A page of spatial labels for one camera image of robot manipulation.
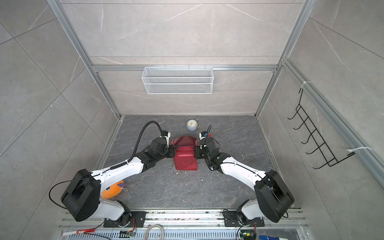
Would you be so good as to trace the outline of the blue and white marker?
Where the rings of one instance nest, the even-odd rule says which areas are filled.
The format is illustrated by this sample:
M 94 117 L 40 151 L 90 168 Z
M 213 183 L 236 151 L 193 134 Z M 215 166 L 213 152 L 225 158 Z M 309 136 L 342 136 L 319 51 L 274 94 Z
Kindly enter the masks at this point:
M 288 240 L 286 238 L 271 237 L 271 236 L 259 236 L 260 240 Z

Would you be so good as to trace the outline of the red and white marker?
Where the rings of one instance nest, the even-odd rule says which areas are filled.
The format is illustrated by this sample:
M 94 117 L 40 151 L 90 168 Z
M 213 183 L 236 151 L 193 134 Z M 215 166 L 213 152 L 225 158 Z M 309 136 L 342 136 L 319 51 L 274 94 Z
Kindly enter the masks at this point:
M 63 232 L 61 236 L 66 237 L 70 235 L 81 235 L 81 234 L 88 234 L 93 233 L 95 229 L 87 229 L 87 230 L 77 230 L 77 231 L 70 231 L 70 232 Z

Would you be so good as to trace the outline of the aluminium front rail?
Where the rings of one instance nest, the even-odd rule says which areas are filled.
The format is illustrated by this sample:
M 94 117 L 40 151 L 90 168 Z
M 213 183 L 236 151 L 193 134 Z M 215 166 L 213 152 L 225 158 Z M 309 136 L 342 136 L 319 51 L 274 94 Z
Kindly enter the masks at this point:
M 311 240 L 304 214 L 290 209 L 278 223 L 263 218 L 264 227 L 226 227 L 222 209 L 207 210 L 136 210 L 146 212 L 144 226 L 104 228 L 103 219 L 75 222 L 64 218 L 55 240 L 259 240 L 259 236 Z M 93 233 L 63 237 L 63 232 L 95 229 Z

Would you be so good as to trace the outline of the small round white clock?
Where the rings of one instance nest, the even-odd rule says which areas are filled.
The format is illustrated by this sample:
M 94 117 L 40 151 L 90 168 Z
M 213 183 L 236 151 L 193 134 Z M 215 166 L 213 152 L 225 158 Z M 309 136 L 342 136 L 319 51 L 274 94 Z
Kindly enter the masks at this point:
M 199 123 L 196 120 L 190 119 L 190 120 L 187 121 L 187 129 L 189 131 L 194 132 L 198 128 L 199 128 Z

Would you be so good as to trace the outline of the orange plush toy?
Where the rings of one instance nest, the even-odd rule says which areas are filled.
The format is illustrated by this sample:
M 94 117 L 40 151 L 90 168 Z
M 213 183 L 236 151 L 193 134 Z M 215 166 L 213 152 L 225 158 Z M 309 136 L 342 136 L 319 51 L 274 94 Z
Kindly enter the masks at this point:
M 119 181 L 119 182 L 111 185 L 110 187 L 106 188 L 102 192 L 102 198 L 112 199 L 112 198 L 118 196 L 123 191 L 124 187 L 125 187 L 124 181 Z

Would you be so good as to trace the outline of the dark red wrapping paper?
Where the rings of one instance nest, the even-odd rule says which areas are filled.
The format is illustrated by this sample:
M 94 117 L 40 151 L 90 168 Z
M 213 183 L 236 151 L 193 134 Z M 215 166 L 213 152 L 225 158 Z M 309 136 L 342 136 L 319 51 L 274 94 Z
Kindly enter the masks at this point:
M 191 136 L 183 136 L 171 141 L 175 146 L 174 163 L 178 171 L 197 171 L 198 163 L 195 157 L 197 139 Z

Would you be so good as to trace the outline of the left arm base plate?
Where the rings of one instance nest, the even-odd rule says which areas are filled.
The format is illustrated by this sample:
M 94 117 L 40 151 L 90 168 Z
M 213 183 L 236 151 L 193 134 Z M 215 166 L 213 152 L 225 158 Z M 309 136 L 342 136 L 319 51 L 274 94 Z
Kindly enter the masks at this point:
M 144 226 L 146 212 L 129 212 L 123 213 L 123 215 L 116 221 L 106 219 L 104 228 L 133 228 L 134 225 L 138 228 Z

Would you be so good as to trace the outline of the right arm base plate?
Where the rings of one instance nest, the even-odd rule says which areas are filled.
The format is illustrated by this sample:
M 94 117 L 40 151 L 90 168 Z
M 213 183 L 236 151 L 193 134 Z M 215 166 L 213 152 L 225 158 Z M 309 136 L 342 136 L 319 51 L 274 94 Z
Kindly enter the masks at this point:
M 222 211 L 222 215 L 223 215 L 226 227 L 241 227 L 241 226 L 264 227 L 265 226 L 263 217 L 255 218 L 253 220 L 243 223 L 241 222 L 240 215 L 236 211 L 229 211 L 224 209 Z

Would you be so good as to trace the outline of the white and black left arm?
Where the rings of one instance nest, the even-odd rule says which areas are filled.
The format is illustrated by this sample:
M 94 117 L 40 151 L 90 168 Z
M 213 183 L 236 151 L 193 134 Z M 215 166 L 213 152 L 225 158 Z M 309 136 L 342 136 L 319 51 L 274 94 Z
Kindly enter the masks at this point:
M 147 128 L 155 124 L 160 136 L 151 144 L 138 152 L 135 145 L 133 154 L 123 162 L 95 171 L 79 170 L 72 180 L 68 180 L 66 190 L 61 196 L 61 202 L 56 206 L 67 210 L 77 222 L 89 218 L 103 218 L 114 222 L 119 227 L 125 227 L 131 222 L 131 211 L 121 201 L 111 201 L 102 197 L 103 191 L 128 177 L 138 175 L 151 168 L 157 162 L 170 158 L 174 147 L 170 143 L 170 132 L 163 130 L 156 121 L 145 124 Z

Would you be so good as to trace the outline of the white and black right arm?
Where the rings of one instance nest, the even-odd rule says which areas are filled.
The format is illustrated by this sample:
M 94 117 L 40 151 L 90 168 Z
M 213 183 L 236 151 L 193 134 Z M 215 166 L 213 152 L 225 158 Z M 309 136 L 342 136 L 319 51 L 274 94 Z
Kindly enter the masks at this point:
M 241 225 L 249 225 L 260 218 L 278 223 L 288 217 L 288 209 L 295 198 L 278 172 L 253 169 L 207 145 L 197 147 L 195 155 L 204 159 L 211 171 L 231 176 L 255 191 L 256 198 L 245 201 L 236 210 L 236 218 Z

